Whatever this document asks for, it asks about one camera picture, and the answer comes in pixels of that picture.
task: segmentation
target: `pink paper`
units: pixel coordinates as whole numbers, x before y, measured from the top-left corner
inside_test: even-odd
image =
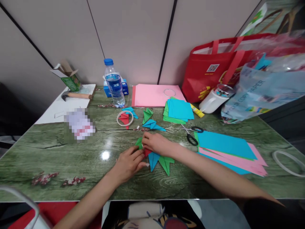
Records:
[[[179,100],[185,98],[178,85],[149,85],[149,84],[138,84],[136,86],[136,95],[134,98],[135,107],[164,107],[165,102],[171,97],[175,97]]]
[[[248,164],[232,161],[232,160],[230,160],[228,158],[225,158],[225,157],[222,157],[222,156],[220,156],[218,154],[211,153],[209,151],[204,150],[201,147],[199,147],[199,153],[205,154],[207,156],[210,156],[210,157],[215,158],[217,160],[220,160],[222,162],[225,162],[225,163],[228,163],[230,165],[233,165],[233,166],[239,167],[241,169],[247,170],[247,171],[249,171],[251,173],[254,173],[256,175],[259,175],[261,177],[264,177],[265,175],[267,175],[266,170],[260,164],[257,164],[255,167],[252,167],[252,166],[250,166]]]
[[[261,154],[259,153],[259,151],[256,149],[256,147],[251,144],[251,143],[248,143],[248,145],[250,146],[251,150],[253,151],[253,153],[255,154],[257,160],[258,160],[258,163],[263,165],[263,166],[267,166],[267,163],[265,162],[265,160],[263,159],[263,157],[261,156]]]
[[[260,171],[262,174],[267,174],[266,170],[264,169],[264,167],[259,164],[258,160],[254,160],[254,161],[250,161],[250,160],[247,160],[247,159],[244,159],[244,158],[241,158],[241,157],[237,157],[237,156],[233,156],[233,155],[230,155],[230,154],[226,154],[226,153],[222,153],[222,152],[218,152],[218,151],[215,151],[215,150],[212,150],[212,149],[207,149],[213,153],[216,153],[224,158],[227,158],[231,161],[235,161],[236,163],[238,164],[243,164],[243,165],[247,165],[249,167],[254,167],[257,169],[257,171]]]

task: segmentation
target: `plastic water bottle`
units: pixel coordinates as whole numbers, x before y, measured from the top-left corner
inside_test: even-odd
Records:
[[[125,105],[125,98],[120,73],[115,70],[112,59],[104,59],[104,63],[106,65],[105,79],[111,92],[113,103],[117,108],[121,108]]]

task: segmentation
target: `table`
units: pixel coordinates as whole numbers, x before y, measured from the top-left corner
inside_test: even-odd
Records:
[[[103,86],[98,86],[88,107],[88,112],[96,124],[96,134],[91,141],[76,143],[69,141],[67,126],[52,123],[32,126],[0,160],[0,185],[18,188],[34,201],[76,201],[80,200],[115,164],[119,154],[135,145],[143,135],[143,108],[134,108],[139,119],[135,119],[129,130],[116,122],[121,109],[99,107],[112,102],[107,98]],[[127,106],[131,106],[132,90],[125,96]],[[197,151],[186,139],[186,132],[179,124],[163,121],[164,108],[152,108],[153,119],[164,127],[161,133],[171,141],[179,142],[192,151]],[[200,126],[207,131],[241,137],[253,143],[269,167],[268,176],[263,178],[254,174],[245,175],[254,184],[275,198],[305,198],[305,179],[295,177],[282,170],[272,159],[276,150],[288,152],[303,163],[305,157],[285,139],[271,129],[259,117],[241,124],[222,125],[216,116],[206,114],[203,118],[195,115],[186,126]],[[298,172],[297,165],[289,158],[279,155],[282,163],[292,171]],[[59,174],[46,185],[31,184],[39,173]],[[66,179],[86,177],[77,185],[63,186]],[[158,163],[150,172],[144,168],[127,183],[121,185],[111,196],[111,200],[152,200],[152,199],[218,199],[225,198],[195,172],[179,162],[171,164],[170,176]],[[0,191],[0,201],[19,201],[11,194]]]

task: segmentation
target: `plastic bag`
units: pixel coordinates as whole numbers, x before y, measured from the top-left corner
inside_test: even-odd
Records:
[[[305,95],[304,31],[265,41],[240,73],[236,94],[222,107],[224,123],[238,123]]]

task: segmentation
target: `glue stick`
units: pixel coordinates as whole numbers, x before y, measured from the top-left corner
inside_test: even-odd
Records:
[[[191,107],[192,107],[193,112],[196,115],[198,115],[199,118],[202,118],[204,116],[204,113],[202,113],[200,110],[198,110],[196,107],[194,107],[193,104],[191,104]]]

